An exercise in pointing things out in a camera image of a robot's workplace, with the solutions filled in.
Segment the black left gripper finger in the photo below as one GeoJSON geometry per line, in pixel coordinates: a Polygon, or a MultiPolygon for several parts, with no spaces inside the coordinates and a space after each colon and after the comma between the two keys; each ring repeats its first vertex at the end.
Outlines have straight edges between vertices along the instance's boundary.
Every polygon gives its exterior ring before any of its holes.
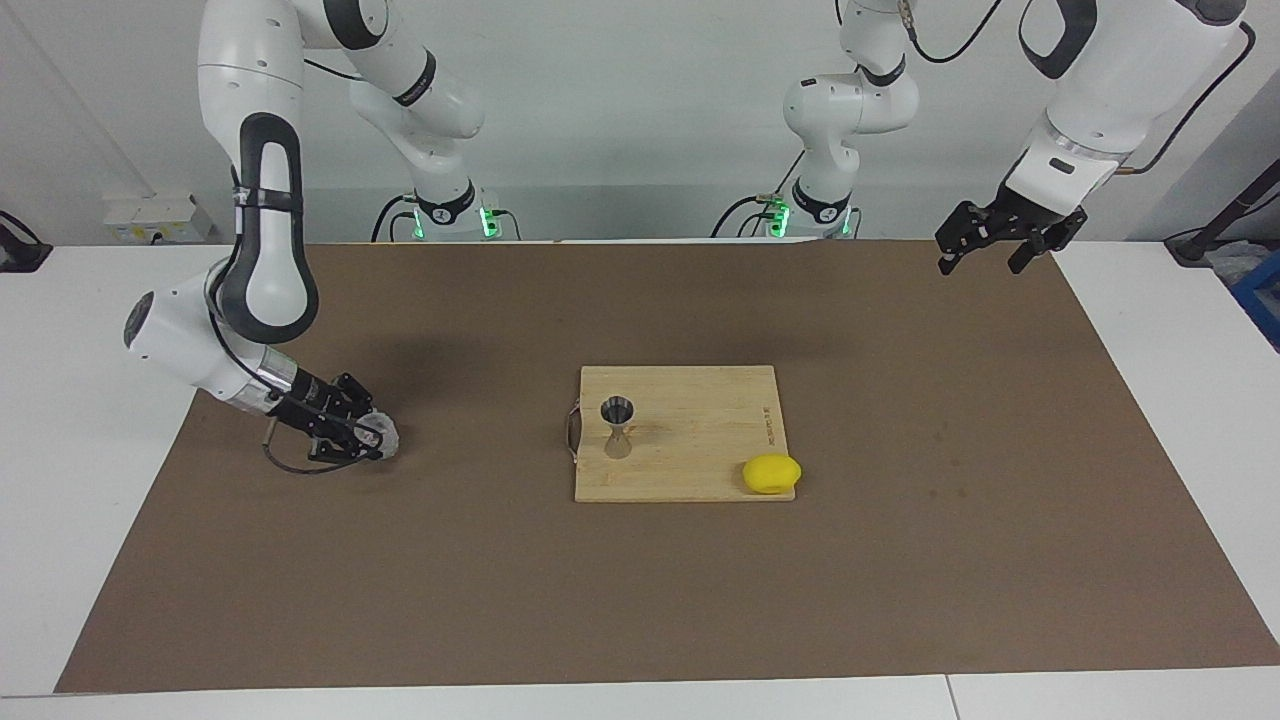
{"type": "Polygon", "coordinates": [[[952,274],[968,254],[995,243],[1000,229],[1001,215],[997,211],[972,201],[961,201],[934,232],[940,250],[940,273],[952,274]]]}
{"type": "Polygon", "coordinates": [[[1019,231],[1018,240],[1021,242],[1007,260],[1010,272],[1021,274],[1037,258],[1064,250],[1087,220],[1087,210],[1076,208],[1052,225],[1029,225],[1025,231],[1019,231]]]}

